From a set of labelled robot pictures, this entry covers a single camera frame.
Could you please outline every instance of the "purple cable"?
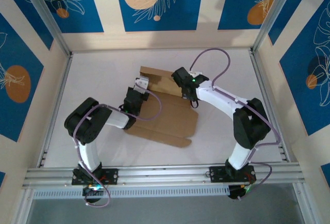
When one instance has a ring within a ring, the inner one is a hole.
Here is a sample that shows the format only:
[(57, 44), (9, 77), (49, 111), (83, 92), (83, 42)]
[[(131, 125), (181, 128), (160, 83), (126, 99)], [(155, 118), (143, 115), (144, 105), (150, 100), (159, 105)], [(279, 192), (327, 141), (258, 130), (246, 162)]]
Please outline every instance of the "purple cable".
[(77, 151), (77, 154), (78, 154), (78, 159), (79, 159), (79, 162), (81, 163), (81, 165), (82, 165), (82, 167), (85, 169), (85, 171), (103, 188), (103, 189), (105, 189), (105, 191), (106, 191), (106, 193), (108, 194), (108, 201), (105, 203), (105, 204), (103, 204), (103, 205), (94, 205), (94, 204), (91, 204), (91, 203), (89, 203), (89, 202), (87, 202), (87, 199), (86, 198), (84, 198), (84, 200), (85, 200), (85, 202), (86, 202), (86, 205), (87, 206), (91, 206), (91, 207), (105, 207), (105, 206), (107, 206), (109, 203), (110, 203), (110, 198), (111, 198), (111, 195), (110, 195), (110, 192), (109, 192), (109, 190), (108, 190), (108, 188), (106, 188), (105, 187), (105, 185), (97, 178), (97, 177), (95, 177), (94, 176), (94, 174), (88, 169), (88, 167), (86, 166), (86, 164), (84, 163), (84, 161), (83, 161), (83, 158), (82, 158), (82, 156), (81, 156), (81, 153), (80, 153), (80, 148), (79, 148), (79, 142), (78, 142), (78, 140), (77, 140), (77, 138), (76, 138), (76, 135), (77, 135), (77, 131), (78, 131), (78, 129), (80, 128), (80, 126), (81, 126), (81, 124), (83, 123), (83, 121), (93, 112), (93, 111), (95, 111), (97, 108), (100, 108), (100, 107), (106, 107), (106, 108), (109, 108), (109, 109), (112, 109), (112, 110), (115, 110), (115, 111), (118, 111), (118, 112), (120, 112), (120, 113), (123, 113), (123, 114), (125, 114), (125, 115), (129, 115), (129, 116), (132, 116), (132, 117), (135, 117), (136, 119), (138, 119), (138, 120), (141, 120), (141, 121), (151, 121), (151, 120), (154, 120), (154, 119), (156, 119), (159, 115), (160, 115), (160, 113), (161, 113), (161, 110), (162, 110), (162, 104), (161, 104), (161, 100), (160, 100), (160, 98), (157, 96), (157, 95), (155, 95), (153, 92), (151, 92), (151, 91), (149, 91), (149, 90), (147, 90), (147, 89), (144, 89), (143, 87), (141, 87), (141, 86), (139, 86), (139, 85), (137, 85), (137, 84), (135, 84), (137, 87), (139, 87), (139, 88), (141, 88), (141, 89), (143, 89), (143, 90), (145, 90), (146, 92), (148, 92), (149, 94), (151, 94), (152, 96), (154, 96), (157, 100), (158, 100), (158, 102), (159, 102), (159, 112), (154, 116), (154, 117), (151, 117), (151, 118), (141, 118), (141, 117), (137, 117), (137, 116), (135, 116), (135, 115), (132, 115), (132, 114), (129, 114), (129, 113), (125, 113), (125, 112), (123, 112), (123, 111), (121, 111), (121, 110), (119, 110), (119, 109), (117, 109), (117, 108), (114, 108), (114, 107), (112, 107), (112, 106), (110, 106), (110, 105), (106, 105), (106, 104), (98, 104), (98, 105), (96, 105), (96, 106), (94, 106), (93, 108), (91, 108), (84, 116), (83, 116), (83, 118), (78, 122), (78, 124), (77, 124), (77, 126), (76, 126), (76, 128), (74, 129), (74, 131), (73, 131), (73, 135), (72, 135), (72, 137), (73, 137), (73, 141), (74, 141), (74, 143), (75, 143), (75, 148), (76, 148), (76, 151)]
[(270, 165), (266, 164), (266, 163), (263, 163), (263, 162), (251, 162), (250, 160), (251, 160), (251, 158), (253, 157), (254, 153), (256, 152), (256, 149), (257, 149), (257, 148), (259, 148), (259, 147), (263, 147), (263, 146), (279, 145), (279, 144), (281, 143), (280, 135), (279, 135), (278, 131), (275, 129), (275, 127), (274, 127), (274, 126), (273, 126), (273, 125), (272, 125), (272, 124), (271, 124), (271, 123), (270, 123), (265, 117), (263, 117), (259, 112), (257, 112), (254, 108), (248, 106), (247, 104), (243, 103), (243, 102), (240, 101), (240, 100), (236, 100), (235, 97), (233, 97), (233, 96), (227, 94), (226, 92), (221, 91), (221, 90), (215, 88), (215, 86), (214, 86), (214, 85), (215, 85), (215, 81), (216, 81), (221, 75), (223, 75), (223, 74), (228, 70), (228, 68), (229, 68), (229, 66), (230, 66), (230, 56), (229, 56), (229, 54), (228, 54), (225, 50), (220, 49), (220, 48), (217, 48), (217, 47), (214, 47), (214, 48), (210, 48), (210, 49), (206, 49), (206, 50), (202, 51), (199, 55), (197, 55), (196, 59), (195, 59), (194, 62), (192, 63), (192, 65), (191, 65), (191, 67), (190, 67), (189, 70), (191, 71), (192, 67), (194, 66), (194, 64), (196, 63), (196, 61), (199, 59), (199, 57), (200, 57), (202, 54), (204, 54), (204, 53), (206, 53), (206, 52), (208, 52), (208, 51), (211, 51), (211, 50), (218, 50), (218, 51), (221, 51), (221, 52), (223, 52), (223, 53), (227, 56), (227, 58), (228, 58), (228, 64), (227, 64), (227, 67), (226, 67), (226, 68), (225, 68), (220, 74), (218, 74), (218, 75), (212, 80), (212, 87), (213, 87), (213, 89), (214, 89), (216, 92), (218, 92), (218, 93), (220, 93), (220, 94), (226, 96), (227, 98), (233, 100), (234, 102), (236, 102), (236, 103), (238, 103), (238, 104), (240, 104), (240, 105), (246, 107), (247, 109), (249, 109), (249, 110), (250, 110), (251, 112), (253, 112), (257, 117), (259, 117), (263, 122), (265, 122), (265, 124), (267, 124), (267, 125), (271, 128), (271, 130), (274, 132), (274, 135), (276, 136), (276, 142), (262, 143), (262, 144), (258, 144), (258, 145), (256, 145), (256, 146), (253, 148), (253, 150), (252, 150), (251, 154), (249, 155), (249, 157), (247, 158), (247, 161), (250, 162), (250, 163), (252, 163), (252, 164), (256, 164), (256, 165), (264, 165), (264, 166), (268, 166), (268, 167), (270, 168), (270, 171), (269, 171), (268, 175), (267, 175), (263, 180), (261, 180), (261, 182), (258, 184), (258, 185), (261, 185), (261, 184), (264, 183), (264, 181), (266, 181), (266, 180), (269, 178), (269, 176), (271, 175), (271, 173), (272, 173), (272, 171), (273, 171), (273, 168), (272, 168)]

